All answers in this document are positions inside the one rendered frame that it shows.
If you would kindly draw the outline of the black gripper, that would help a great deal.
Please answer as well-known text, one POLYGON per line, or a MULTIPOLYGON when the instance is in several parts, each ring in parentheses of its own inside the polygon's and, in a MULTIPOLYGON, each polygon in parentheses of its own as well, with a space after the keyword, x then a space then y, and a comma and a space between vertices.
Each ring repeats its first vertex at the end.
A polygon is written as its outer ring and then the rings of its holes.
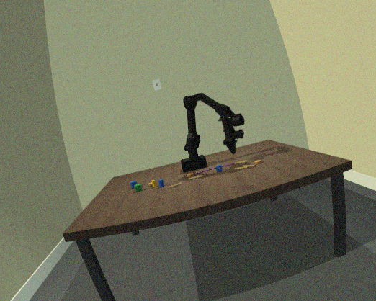
MULTIPOLYGON (((234 128, 223 128, 225 133, 225 139, 223 140, 223 145, 226 145, 230 152, 234 155, 236 153, 236 140, 237 137, 235 135, 233 136, 234 128)), ((238 139, 238 138, 237 138, 238 139)))

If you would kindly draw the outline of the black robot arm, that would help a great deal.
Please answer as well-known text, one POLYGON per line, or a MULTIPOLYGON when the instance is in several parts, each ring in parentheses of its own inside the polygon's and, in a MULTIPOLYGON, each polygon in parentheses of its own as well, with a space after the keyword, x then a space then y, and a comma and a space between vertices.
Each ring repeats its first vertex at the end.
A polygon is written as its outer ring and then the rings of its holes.
MULTIPOLYGON (((197 106, 197 101, 203 101, 208 106, 212 107, 217 114, 220 115, 219 121, 222 121, 223 128, 230 128, 235 126, 244 125, 244 118, 241 114, 235 114, 230 110, 230 107, 219 104, 215 100, 206 96, 204 93, 198 93, 192 96, 186 96, 183 98, 184 106, 187 110, 187 122, 188 122, 188 135, 186 145, 184 147, 185 151, 188 151, 189 160, 199 158, 197 153, 197 148, 200 144, 200 135, 196 132, 196 121, 195 121, 195 107, 197 106), (230 117, 230 118, 229 118, 230 117)), ((234 131, 233 136, 237 138, 243 138, 243 130, 234 131)))

